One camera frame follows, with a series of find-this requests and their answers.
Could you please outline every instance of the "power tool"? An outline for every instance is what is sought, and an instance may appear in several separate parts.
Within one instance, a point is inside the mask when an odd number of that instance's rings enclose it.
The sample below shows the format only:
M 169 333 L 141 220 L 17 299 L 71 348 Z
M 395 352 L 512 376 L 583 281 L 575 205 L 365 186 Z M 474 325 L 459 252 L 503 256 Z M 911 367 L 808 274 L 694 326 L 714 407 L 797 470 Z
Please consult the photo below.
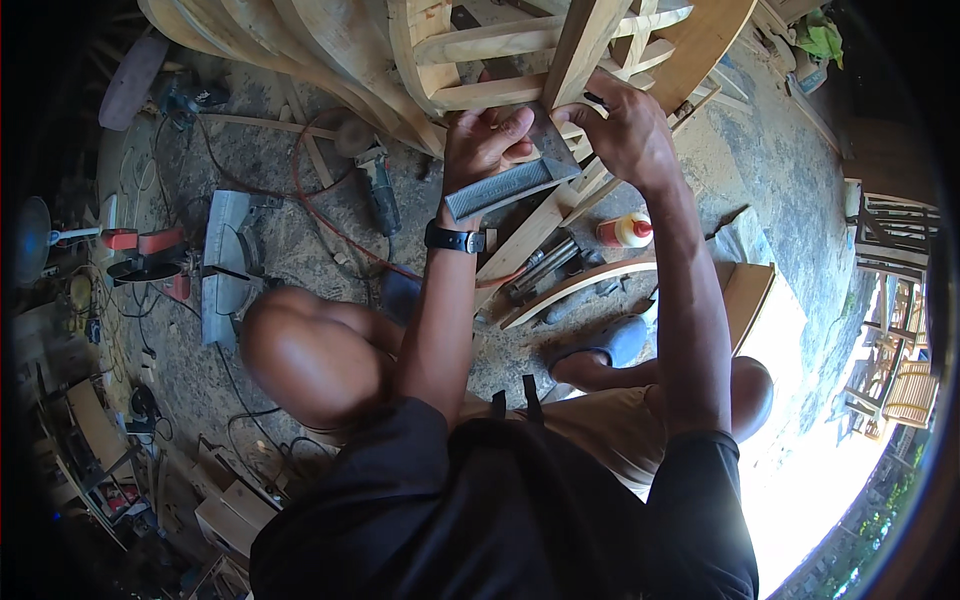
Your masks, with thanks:
M 359 117 L 345 120 L 333 141 L 337 154 L 353 158 L 353 164 L 366 178 L 370 188 L 369 202 L 373 220 L 380 234 L 391 240 L 392 250 L 393 238 L 402 229 L 402 225 L 400 212 L 396 208 L 394 187 L 390 183 L 387 148 L 380 142 L 373 128 Z

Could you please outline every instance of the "red cap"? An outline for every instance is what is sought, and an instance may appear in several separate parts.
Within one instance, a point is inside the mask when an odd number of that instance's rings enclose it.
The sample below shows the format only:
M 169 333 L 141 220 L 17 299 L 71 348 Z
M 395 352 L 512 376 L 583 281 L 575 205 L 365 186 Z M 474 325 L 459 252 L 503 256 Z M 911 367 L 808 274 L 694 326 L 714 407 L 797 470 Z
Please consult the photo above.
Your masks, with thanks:
M 634 221 L 634 235 L 636 237 L 647 237 L 654 232 L 654 226 L 646 221 Z

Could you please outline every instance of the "wristwatch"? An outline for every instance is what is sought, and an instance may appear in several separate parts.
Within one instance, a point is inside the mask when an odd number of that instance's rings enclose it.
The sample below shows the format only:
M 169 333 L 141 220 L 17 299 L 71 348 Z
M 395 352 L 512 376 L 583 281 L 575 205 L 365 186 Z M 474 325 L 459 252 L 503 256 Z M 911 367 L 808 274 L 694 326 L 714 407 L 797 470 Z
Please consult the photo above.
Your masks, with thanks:
M 480 231 L 452 231 L 437 227 L 437 220 L 431 219 L 426 224 L 426 233 L 423 235 L 423 244 L 427 248 L 443 248 L 459 250 L 468 254 L 477 254 L 484 249 L 487 236 Z

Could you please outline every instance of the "wooden chair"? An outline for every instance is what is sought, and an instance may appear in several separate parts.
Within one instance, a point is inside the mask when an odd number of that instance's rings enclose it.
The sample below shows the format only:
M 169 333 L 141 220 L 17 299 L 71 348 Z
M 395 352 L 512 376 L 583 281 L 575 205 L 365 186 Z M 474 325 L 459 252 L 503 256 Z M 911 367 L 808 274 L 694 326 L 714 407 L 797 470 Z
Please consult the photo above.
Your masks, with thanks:
M 937 397 L 939 381 L 928 361 L 901 361 L 894 386 L 883 404 L 885 419 L 926 429 Z

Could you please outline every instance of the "glue bottle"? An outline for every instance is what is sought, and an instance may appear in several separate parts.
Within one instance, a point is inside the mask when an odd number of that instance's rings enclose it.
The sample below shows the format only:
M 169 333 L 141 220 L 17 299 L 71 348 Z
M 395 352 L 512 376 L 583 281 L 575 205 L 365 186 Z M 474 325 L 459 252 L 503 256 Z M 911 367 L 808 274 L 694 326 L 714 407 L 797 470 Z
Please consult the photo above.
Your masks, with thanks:
M 645 248 L 654 239 L 654 228 L 645 213 L 631 212 L 600 223 L 596 236 L 601 246 Z

